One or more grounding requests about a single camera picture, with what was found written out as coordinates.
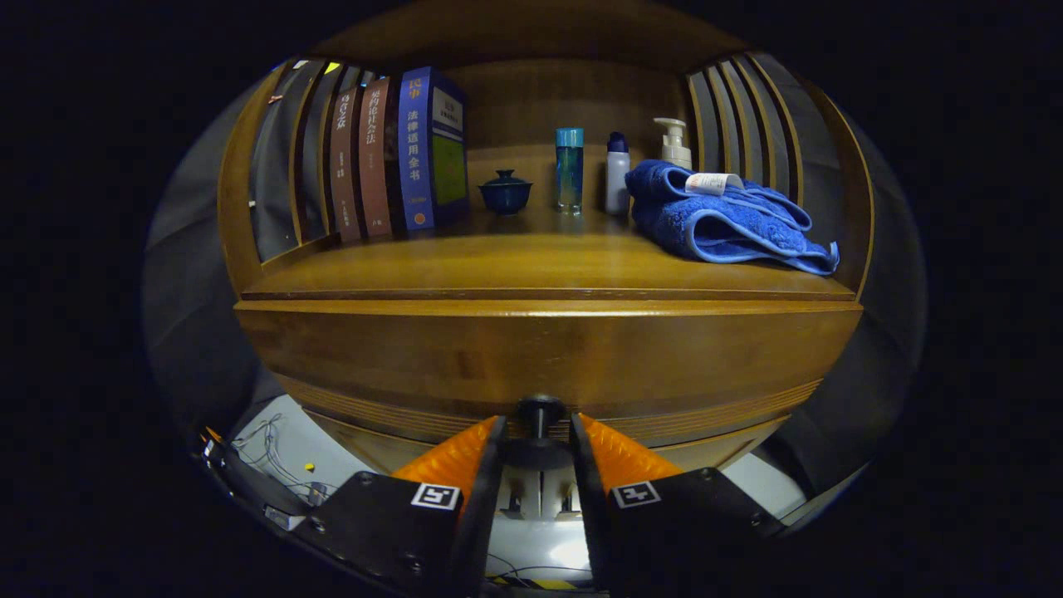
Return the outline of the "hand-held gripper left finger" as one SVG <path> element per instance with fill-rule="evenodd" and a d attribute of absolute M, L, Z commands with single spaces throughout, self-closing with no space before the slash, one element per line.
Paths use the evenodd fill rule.
<path fill-rule="evenodd" d="M 492 416 L 394 474 L 354 473 L 296 539 L 399 597 L 478 597 L 506 439 L 507 420 Z"/>

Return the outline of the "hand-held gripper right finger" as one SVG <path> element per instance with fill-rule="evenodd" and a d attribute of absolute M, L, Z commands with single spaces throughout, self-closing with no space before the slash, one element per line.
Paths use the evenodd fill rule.
<path fill-rule="evenodd" d="M 722 595 L 783 523 L 714 467 L 684 472 L 583 413 L 570 446 L 590 567 L 611 595 Z"/>

